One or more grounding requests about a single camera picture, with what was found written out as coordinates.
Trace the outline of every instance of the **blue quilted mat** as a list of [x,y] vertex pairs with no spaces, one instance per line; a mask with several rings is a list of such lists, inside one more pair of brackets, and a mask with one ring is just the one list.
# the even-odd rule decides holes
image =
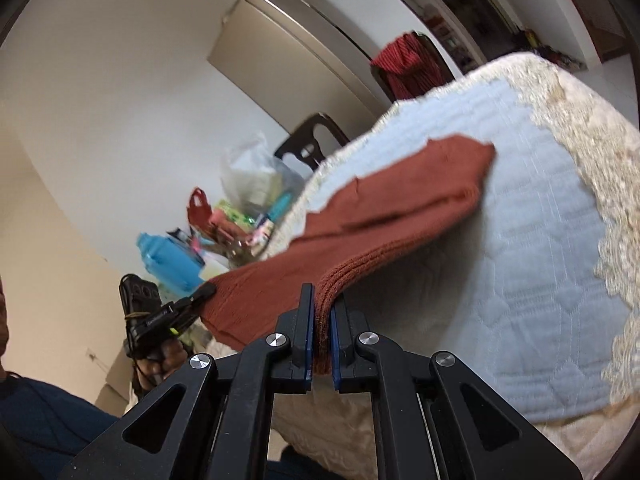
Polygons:
[[331,172],[310,209],[430,137],[461,132],[493,142],[497,158],[480,210],[361,280],[347,300],[406,350],[454,352],[539,422],[608,405],[601,373],[630,311],[593,273],[604,224],[591,191],[564,147],[529,117],[501,80],[410,102]]

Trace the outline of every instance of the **blue bottle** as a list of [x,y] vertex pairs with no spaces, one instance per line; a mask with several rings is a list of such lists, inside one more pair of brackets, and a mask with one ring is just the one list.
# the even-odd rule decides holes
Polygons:
[[200,263],[172,238],[141,233],[136,245],[147,272],[180,298],[190,296],[203,283]]

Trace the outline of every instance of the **dark blue clothing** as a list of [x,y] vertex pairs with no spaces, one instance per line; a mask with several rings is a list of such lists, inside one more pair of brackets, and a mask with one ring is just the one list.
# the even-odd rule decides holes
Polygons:
[[52,384],[13,376],[0,383],[0,422],[46,480],[116,420]]

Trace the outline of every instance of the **brown sweater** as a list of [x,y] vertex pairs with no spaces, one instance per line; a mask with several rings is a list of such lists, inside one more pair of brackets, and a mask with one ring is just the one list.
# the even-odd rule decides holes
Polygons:
[[319,361],[325,361],[335,298],[473,212],[494,155],[492,144],[455,134],[356,178],[323,211],[306,216],[304,234],[286,252],[213,279],[218,292],[203,310],[204,324],[240,350],[271,333],[278,316],[297,307],[302,284],[313,283]]

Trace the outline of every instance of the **plastic bag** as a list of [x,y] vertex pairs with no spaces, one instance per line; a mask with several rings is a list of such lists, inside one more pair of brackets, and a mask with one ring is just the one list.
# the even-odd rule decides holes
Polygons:
[[254,218],[267,213],[285,192],[297,197],[305,185],[299,174],[273,156],[261,132],[226,150],[220,179],[229,202]]

